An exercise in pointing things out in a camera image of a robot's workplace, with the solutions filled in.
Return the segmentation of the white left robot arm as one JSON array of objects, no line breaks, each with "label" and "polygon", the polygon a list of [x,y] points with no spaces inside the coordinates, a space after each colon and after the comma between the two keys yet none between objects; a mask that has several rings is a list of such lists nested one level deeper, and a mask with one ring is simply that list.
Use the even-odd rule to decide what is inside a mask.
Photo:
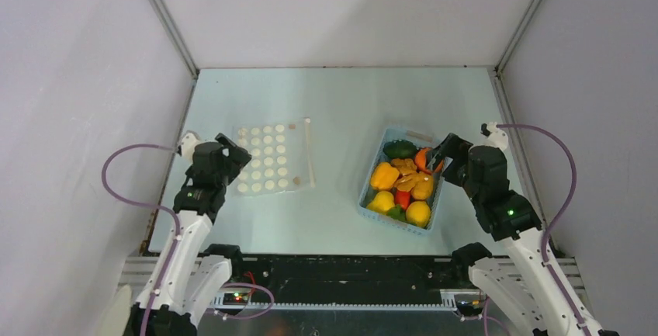
[{"label": "white left robot arm", "polygon": [[174,198],[168,242],[130,309],[125,335],[195,335],[220,287],[237,286],[245,277],[244,264],[235,258],[198,255],[228,186],[251,155],[222,133],[201,140],[192,131],[180,140],[177,152],[190,166]]}]

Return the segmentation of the orange yellow bell pepper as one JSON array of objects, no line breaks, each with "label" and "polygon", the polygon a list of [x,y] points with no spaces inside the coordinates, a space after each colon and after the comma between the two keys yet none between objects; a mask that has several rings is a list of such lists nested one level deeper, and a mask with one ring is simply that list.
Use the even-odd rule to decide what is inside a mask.
[{"label": "orange yellow bell pepper", "polygon": [[400,177],[400,171],[389,162],[379,163],[372,172],[370,186],[376,191],[388,191]]}]

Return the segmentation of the clear dotted zip top bag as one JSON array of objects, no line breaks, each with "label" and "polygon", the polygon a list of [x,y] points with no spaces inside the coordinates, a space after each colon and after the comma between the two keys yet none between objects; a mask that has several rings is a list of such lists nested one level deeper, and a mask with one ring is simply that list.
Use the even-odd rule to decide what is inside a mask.
[{"label": "clear dotted zip top bag", "polygon": [[251,160],[230,187],[233,194],[258,197],[315,187],[310,129],[309,117],[236,126],[231,139]]}]

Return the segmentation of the yellow round fruit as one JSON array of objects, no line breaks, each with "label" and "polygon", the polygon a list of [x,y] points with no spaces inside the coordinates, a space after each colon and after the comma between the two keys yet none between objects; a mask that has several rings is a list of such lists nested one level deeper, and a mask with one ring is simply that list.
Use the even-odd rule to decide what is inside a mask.
[{"label": "yellow round fruit", "polygon": [[431,175],[419,175],[410,191],[414,200],[427,200],[434,191],[434,178]]}]

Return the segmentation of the red chili pepper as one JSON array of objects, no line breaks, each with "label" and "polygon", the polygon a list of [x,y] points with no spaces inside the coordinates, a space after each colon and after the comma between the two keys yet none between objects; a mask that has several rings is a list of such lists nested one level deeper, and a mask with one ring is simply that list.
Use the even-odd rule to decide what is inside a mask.
[{"label": "red chili pepper", "polygon": [[397,190],[394,195],[394,202],[402,210],[407,210],[411,203],[411,195],[409,191]]}]

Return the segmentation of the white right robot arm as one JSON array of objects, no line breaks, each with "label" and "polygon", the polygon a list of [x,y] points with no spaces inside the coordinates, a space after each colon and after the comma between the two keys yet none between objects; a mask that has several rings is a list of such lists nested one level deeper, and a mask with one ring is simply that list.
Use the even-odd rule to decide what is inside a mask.
[{"label": "white right robot arm", "polygon": [[434,170],[440,161],[447,162],[443,179],[465,192],[479,225],[505,249],[522,282],[505,278],[481,243],[452,253],[452,280],[462,288],[482,290],[526,335],[613,335],[594,319],[569,283],[531,203],[510,187],[504,154],[507,134],[496,128],[483,133],[480,145],[450,133],[427,152],[426,165]]}]

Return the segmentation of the golden fried chicken piece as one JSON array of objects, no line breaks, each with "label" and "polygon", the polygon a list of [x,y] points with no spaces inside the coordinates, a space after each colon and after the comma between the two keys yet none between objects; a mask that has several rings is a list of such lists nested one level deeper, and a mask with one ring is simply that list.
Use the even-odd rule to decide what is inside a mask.
[{"label": "golden fried chicken piece", "polygon": [[390,164],[400,171],[400,177],[396,180],[394,188],[397,190],[411,191],[416,183],[416,178],[423,175],[423,172],[417,170],[417,166],[410,158],[393,159]]}]

